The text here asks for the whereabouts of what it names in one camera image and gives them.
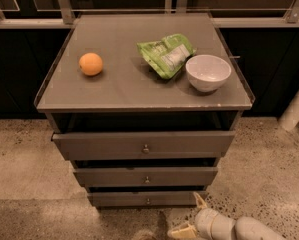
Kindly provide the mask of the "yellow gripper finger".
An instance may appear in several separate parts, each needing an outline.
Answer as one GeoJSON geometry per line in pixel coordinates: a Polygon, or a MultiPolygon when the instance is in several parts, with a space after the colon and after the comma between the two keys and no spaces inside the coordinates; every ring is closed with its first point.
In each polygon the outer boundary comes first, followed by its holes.
{"type": "Polygon", "coordinates": [[[167,235],[173,239],[194,239],[198,236],[194,225],[186,222],[167,232],[167,235]]]}
{"type": "Polygon", "coordinates": [[[201,197],[201,195],[197,192],[193,193],[195,201],[196,201],[196,206],[198,209],[206,209],[207,208],[207,203],[205,200],[201,197]]]}

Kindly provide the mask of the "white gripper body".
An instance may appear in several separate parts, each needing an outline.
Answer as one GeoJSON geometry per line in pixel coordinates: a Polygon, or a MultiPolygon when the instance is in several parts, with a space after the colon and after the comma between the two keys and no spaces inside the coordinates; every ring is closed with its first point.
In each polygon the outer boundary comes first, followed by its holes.
{"type": "Polygon", "coordinates": [[[211,208],[200,210],[195,217],[198,235],[205,240],[236,240],[235,223],[211,208]]]}

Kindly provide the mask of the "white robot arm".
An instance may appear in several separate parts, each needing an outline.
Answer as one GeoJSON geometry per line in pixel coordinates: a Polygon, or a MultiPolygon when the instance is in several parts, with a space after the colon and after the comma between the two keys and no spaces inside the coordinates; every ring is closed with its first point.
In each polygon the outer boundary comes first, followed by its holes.
{"type": "Polygon", "coordinates": [[[281,234],[252,217],[237,220],[226,217],[209,208],[197,192],[193,193],[198,213],[194,223],[183,223],[168,231],[173,239],[202,240],[287,240],[281,234]]]}

